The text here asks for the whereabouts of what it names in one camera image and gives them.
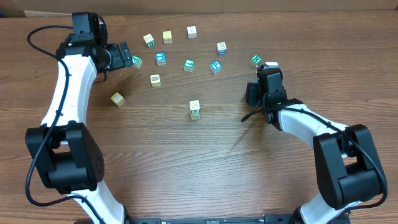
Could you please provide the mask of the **blue letter P block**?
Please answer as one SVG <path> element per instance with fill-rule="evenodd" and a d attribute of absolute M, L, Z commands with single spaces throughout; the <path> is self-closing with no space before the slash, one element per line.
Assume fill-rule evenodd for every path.
<path fill-rule="evenodd" d="M 216 60 L 211 63 L 210 70 L 214 75 L 217 75 L 218 73 L 220 73 L 220 71 L 222 71 L 222 65 L 219 63 L 219 61 Z"/>

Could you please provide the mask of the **white block green number side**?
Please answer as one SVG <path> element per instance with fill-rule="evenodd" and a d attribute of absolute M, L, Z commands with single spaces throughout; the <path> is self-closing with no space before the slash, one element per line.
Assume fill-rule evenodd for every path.
<path fill-rule="evenodd" d="M 198 100 L 192 100 L 189 102 L 191 113 L 200 113 L 200 102 Z"/>

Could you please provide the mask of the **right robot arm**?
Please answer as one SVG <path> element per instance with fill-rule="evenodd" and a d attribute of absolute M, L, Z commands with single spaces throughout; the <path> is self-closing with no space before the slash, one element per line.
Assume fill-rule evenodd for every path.
<path fill-rule="evenodd" d="M 313 149 L 318 193 L 291 215 L 264 215 L 265 223 L 349 223 L 353 210 L 382 205 L 387 180 L 369 129 L 347 126 L 289 99 L 277 63 L 258 65 L 256 82 L 246 87 L 251 114 L 260 113 L 279 131 Z"/>

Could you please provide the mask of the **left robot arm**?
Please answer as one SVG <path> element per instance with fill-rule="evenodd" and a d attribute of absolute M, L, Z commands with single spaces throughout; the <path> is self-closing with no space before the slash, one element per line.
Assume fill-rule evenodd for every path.
<path fill-rule="evenodd" d="M 38 207 L 75 200 L 92 223 L 132 223 L 104 181 L 103 154 L 86 127 L 97 75 L 132 66 L 132 56 L 127 43 L 108 43 L 100 15 L 76 12 L 72 21 L 72 33 L 52 55 L 58 79 L 49 110 L 41 125 L 25 134 L 32 156 L 25 194 Z"/>

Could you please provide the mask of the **green letter block left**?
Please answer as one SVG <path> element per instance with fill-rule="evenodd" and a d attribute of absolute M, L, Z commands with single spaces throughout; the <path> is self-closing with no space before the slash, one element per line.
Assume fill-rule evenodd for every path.
<path fill-rule="evenodd" d="M 136 69 L 140 69 L 141 66 L 142 66 L 142 59 L 137 55 L 133 55 L 132 56 L 132 67 L 134 67 Z"/>

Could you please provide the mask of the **green letter R block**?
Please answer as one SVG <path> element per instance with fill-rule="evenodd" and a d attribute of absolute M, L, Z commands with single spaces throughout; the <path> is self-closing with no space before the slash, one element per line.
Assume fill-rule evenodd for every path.
<path fill-rule="evenodd" d="M 249 64 L 253 68 L 257 68 L 261 64 L 261 62 L 262 62 L 262 58 L 260 58 L 260 56 L 258 56 L 258 55 L 254 55 L 251 57 Z"/>

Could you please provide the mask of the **blue letter T block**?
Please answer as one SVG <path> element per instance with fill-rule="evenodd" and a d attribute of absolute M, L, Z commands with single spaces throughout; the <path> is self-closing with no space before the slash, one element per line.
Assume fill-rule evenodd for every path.
<path fill-rule="evenodd" d="M 166 64 L 165 53 L 164 52 L 156 53 L 155 61 L 156 61 L 157 65 L 165 65 Z"/>

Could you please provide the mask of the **wooden block yellow side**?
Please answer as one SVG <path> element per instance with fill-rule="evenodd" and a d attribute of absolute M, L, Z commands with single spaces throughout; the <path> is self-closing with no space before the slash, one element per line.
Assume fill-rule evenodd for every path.
<path fill-rule="evenodd" d="M 159 74 L 151 75 L 150 82 L 152 87 L 161 86 L 160 75 Z"/>

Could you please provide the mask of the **yellow top block near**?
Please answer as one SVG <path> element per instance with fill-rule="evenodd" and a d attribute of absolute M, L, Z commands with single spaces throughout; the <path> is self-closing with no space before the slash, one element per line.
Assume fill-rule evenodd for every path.
<path fill-rule="evenodd" d="M 121 105 L 123 105 L 123 104 L 125 103 L 124 97 L 123 97 L 120 93 L 118 93 L 118 92 L 116 92 L 116 93 L 111 97 L 111 100 L 112 100 L 112 102 L 113 102 L 115 105 L 117 105 L 117 106 L 121 106 Z"/>

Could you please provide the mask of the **yellow top block far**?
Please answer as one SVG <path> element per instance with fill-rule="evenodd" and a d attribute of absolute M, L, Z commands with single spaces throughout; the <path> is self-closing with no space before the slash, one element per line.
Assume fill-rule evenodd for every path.
<path fill-rule="evenodd" d="M 172 32 L 170 30 L 163 31 L 162 37 L 164 40 L 165 44 L 171 44 L 172 43 Z"/>

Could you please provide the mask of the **white block blue side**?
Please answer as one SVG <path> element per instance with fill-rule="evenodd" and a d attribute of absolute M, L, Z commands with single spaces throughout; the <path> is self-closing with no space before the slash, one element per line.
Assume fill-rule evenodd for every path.
<path fill-rule="evenodd" d="M 218 42 L 216 47 L 218 55 L 224 55 L 227 53 L 227 47 L 225 42 Z"/>

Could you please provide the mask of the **green number 7 block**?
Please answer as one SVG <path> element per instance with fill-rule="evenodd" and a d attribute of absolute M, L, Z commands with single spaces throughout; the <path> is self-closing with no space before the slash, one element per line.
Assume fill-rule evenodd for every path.
<path fill-rule="evenodd" d="M 195 62 L 193 60 L 186 60 L 183 66 L 183 69 L 186 72 L 193 72 Z"/>

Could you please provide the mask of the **white block top centre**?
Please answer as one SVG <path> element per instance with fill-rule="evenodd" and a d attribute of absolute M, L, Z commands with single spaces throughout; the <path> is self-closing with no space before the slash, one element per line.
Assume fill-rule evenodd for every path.
<path fill-rule="evenodd" d="M 189 39 L 197 38 L 197 29 L 195 26 L 188 26 L 187 27 L 187 34 Z"/>

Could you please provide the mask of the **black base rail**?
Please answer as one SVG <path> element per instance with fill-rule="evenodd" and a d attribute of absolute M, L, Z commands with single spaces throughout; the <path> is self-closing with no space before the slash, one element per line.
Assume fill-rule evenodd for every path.
<path fill-rule="evenodd" d="M 128 224 L 300 224 L 293 215 L 264 215 L 263 217 L 173 219 L 129 218 Z"/>

